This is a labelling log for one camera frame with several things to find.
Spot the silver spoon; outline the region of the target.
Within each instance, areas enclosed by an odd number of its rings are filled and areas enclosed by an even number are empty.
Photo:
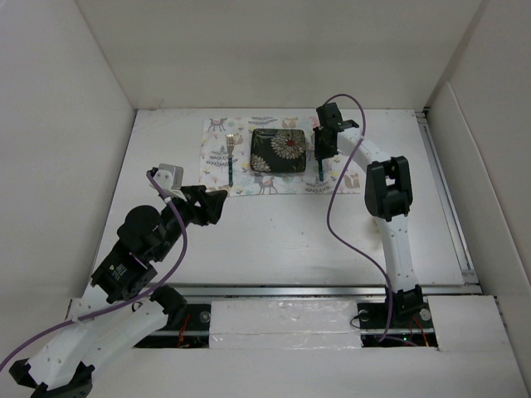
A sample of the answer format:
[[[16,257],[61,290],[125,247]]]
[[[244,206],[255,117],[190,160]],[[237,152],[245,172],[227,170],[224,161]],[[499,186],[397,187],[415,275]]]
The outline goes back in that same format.
[[[322,161],[322,159],[317,159],[317,163],[318,163],[318,177],[319,177],[319,181],[320,181],[320,182],[323,182],[323,181],[324,181],[324,168],[323,168],[323,161]]]

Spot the floral animal print cloth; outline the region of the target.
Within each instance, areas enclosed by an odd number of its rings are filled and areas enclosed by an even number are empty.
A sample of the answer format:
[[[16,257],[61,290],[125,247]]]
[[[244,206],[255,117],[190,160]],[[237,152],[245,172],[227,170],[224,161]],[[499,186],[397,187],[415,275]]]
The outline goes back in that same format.
[[[323,161],[324,179],[319,179],[314,160],[315,116],[251,116],[208,118],[203,122],[199,181],[210,191],[224,189],[233,197],[264,194],[328,194],[336,185],[344,194],[359,194],[359,167],[349,165],[342,180],[348,155],[340,152]],[[267,149],[251,152],[253,132],[271,129],[283,133],[270,147],[270,140],[256,142]]]

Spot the black floral square plate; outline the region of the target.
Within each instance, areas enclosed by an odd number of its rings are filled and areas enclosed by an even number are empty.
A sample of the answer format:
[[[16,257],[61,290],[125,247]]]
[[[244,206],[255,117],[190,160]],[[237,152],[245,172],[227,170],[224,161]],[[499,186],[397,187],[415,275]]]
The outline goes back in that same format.
[[[300,129],[254,129],[250,166],[255,172],[302,173],[306,169],[306,139]]]

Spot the silver fork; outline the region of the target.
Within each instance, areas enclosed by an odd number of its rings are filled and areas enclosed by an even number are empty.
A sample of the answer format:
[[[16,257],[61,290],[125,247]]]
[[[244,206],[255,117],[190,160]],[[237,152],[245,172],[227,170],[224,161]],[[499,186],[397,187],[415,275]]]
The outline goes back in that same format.
[[[227,141],[227,167],[228,167],[228,184],[233,187],[233,152],[235,147],[235,140],[233,134],[226,135]]]

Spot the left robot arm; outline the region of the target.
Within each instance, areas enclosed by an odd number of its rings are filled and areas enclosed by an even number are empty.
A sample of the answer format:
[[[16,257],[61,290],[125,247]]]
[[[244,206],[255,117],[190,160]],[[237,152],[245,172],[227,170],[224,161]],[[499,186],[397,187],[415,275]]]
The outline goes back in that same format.
[[[188,240],[189,225],[215,225],[227,191],[184,187],[179,194],[161,194],[162,211],[137,206],[118,229],[113,249],[90,277],[71,316],[37,334],[55,336],[34,356],[2,362],[13,380],[35,397],[86,397],[95,373],[122,352],[160,328],[177,328],[187,300],[161,279],[153,287],[154,263],[165,259],[178,240]]]

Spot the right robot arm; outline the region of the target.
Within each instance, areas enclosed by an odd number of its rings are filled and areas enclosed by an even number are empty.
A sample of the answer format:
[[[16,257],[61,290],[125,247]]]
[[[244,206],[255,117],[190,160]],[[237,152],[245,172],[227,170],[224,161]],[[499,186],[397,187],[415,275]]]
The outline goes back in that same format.
[[[367,140],[366,126],[343,118],[333,99],[316,109],[319,125],[314,128],[314,157],[319,180],[324,180],[323,161],[339,153],[343,146],[348,158],[365,171],[364,202],[382,237],[389,299],[383,316],[395,327],[410,321],[423,306],[415,276],[408,238],[408,215],[413,201],[409,163],[393,157]]]

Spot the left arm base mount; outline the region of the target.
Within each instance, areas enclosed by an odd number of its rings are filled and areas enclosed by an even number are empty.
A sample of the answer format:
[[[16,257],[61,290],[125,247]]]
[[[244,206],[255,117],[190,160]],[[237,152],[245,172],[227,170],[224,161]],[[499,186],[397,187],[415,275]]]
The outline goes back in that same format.
[[[134,345],[135,348],[198,349],[209,348],[212,304],[188,300],[182,315],[176,321],[152,332]]]

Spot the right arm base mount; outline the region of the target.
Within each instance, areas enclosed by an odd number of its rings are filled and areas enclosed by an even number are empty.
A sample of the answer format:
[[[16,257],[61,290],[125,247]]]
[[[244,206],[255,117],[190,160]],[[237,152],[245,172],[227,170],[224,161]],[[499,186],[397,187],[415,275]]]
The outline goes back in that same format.
[[[372,347],[438,347],[431,309],[427,298],[406,307],[408,299],[393,298],[389,312],[384,302],[357,303],[357,313],[350,326],[360,332],[363,348]]]

